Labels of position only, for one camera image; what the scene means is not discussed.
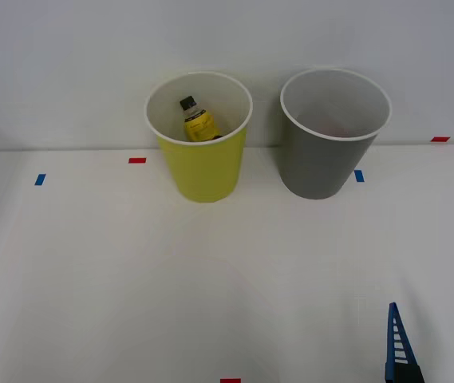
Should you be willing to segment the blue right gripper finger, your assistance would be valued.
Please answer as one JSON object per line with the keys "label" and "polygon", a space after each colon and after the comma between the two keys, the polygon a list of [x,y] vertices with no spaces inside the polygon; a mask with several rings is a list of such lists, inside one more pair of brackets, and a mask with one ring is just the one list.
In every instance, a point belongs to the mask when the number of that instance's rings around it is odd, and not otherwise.
{"label": "blue right gripper finger", "polygon": [[386,341],[385,381],[424,383],[411,343],[395,302],[389,304]]}

